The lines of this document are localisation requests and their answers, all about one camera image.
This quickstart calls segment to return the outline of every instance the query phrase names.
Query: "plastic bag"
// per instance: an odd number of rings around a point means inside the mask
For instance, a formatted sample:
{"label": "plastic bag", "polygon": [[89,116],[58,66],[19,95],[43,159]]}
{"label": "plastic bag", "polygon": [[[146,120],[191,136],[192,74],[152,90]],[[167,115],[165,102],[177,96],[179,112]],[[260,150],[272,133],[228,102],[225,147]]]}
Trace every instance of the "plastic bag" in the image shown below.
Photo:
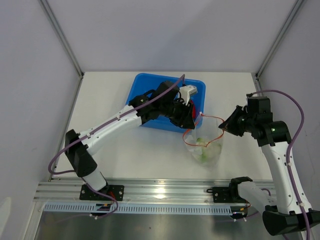
{"label": "plastic bag", "polygon": [[186,148],[202,165],[215,165],[220,157],[224,131],[218,126],[224,120],[217,116],[199,113],[195,129],[188,129],[182,138]]}

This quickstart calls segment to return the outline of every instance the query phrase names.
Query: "blue plastic bin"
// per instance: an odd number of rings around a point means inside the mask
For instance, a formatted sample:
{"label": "blue plastic bin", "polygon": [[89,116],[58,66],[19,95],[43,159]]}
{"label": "blue plastic bin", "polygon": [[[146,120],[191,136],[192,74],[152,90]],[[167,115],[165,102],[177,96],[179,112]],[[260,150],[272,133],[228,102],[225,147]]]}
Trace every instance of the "blue plastic bin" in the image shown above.
{"label": "blue plastic bin", "polygon": [[[175,83],[178,80],[177,77],[154,75],[148,73],[139,73],[132,84],[129,96],[126,100],[126,104],[129,103],[137,95],[144,94],[145,92],[154,89],[156,90],[160,83],[164,81],[171,81]],[[198,93],[191,97],[195,105],[195,116],[197,117],[199,112],[204,112],[205,107],[205,95],[206,85],[199,80],[185,79],[186,85],[194,85],[197,88]],[[178,87],[182,87],[182,81],[178,84]],[[155,120],[150,120],[142,125],[147,128],[162,129],[172,132],[184,133],[186,129],[182,129],[173,125],[167,117],[159,116]]]}

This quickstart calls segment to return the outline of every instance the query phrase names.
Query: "white wall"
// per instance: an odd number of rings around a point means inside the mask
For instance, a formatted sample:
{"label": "white wall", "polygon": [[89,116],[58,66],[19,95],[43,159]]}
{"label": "white wall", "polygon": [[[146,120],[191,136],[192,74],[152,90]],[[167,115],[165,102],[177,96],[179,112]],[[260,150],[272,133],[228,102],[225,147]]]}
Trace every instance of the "white wall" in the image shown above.
{"label": "white wall", "polygon": [[24,230],[77,82],[39,3],[1,1],[0,202],[5,197],[13,200],[4,240],[18,240]]}
{"label": "white wall", "polygon": [[86,72],[256,72],[295,1],[49,3]]}
{"label": "white wall", "polygon": [[[293,147],[304,191],[320,211],[320,1],[308,0],[262,75],[263,89],[278,89],[292,95],[303,107],[305,123]],[[287,122],[291,135],[300,123],[293,103],[269,94],[277,119]],[[320,236],[320,226],[316,227]]]}

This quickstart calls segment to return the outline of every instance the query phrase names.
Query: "workbench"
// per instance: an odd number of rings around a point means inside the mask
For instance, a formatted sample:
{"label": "workbench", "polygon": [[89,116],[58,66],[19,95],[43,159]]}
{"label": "workbench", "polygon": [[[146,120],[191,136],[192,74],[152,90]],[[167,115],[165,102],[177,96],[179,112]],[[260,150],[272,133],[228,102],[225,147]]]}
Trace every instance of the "workbench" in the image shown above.
{"label": "workbench", "polygon": [[[104,123],[121,110],[132,83],[140,72],[86,72],[68,129],[77,133]],[[246,104],[254,92],[251,73],[245,72],[149,72],[203,81],[206,85],[204,113],[227,119],[236,105]],[[268,163],[256,140],[225,133],[218,164],[204,167],[187,151],[182,133],[137,127],[105,143],[93,156],[106,178],[229,180],[248,176],[256,181],[271,180]],[[56,172],[72,169],[62,155]],[[64,177],[76,177],[74,173]]]}

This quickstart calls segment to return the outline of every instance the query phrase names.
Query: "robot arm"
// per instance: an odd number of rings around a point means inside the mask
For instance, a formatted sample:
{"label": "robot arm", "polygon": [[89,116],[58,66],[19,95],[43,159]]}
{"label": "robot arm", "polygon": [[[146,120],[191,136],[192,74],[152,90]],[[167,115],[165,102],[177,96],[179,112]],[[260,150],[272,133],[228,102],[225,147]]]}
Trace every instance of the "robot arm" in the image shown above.
{"label": "robot arm", "polygon": [[175,86],[168,93],[155,100],[151,104],[145,104],[159,96],[164,91],[172,87],[170,81],[162,82],[156,90],[150,90],[145,94],[133,98],[128,105],[109,118],[105,125],[94,134],[90,134],[100,125],[89,128],[88,130],[76,133],[73,129],[65,135],[65,145],[87,136],[86,139],[71,146],[65,155],[71,163],[76,175],[83,178],[95,191],[102,191],[108,187],[104,176],[98,169],[98,165],[93,159],[93,155],[108,142],[121,132],[138,127],[150,120],[165,116],[174,125],[184,129],[194,129],[195,124],[192,118],[193,103],[190,97],[197,93],[197,88],[193,85]]}
{"label": "robot arm", "polygon": [[[301,207],[311,227],[320,223],[320,212],[312,210],[301,186],[292,152],[290,163],[286,161],[291,137],[283,121],[273,121],[269,98],[249,96],[247,105],[236,106],[219,128],[240,137],[244,132],[251,133],[265,155],[275,185],[276,201],[256,187],[250,178],[234,178],[229,188],[236,189],[235,195],[250,202],[262,214],[264,226],[271,235],[304,231],[306,223]],[[291,167],[302,204],[298,203],[288,167]]]}

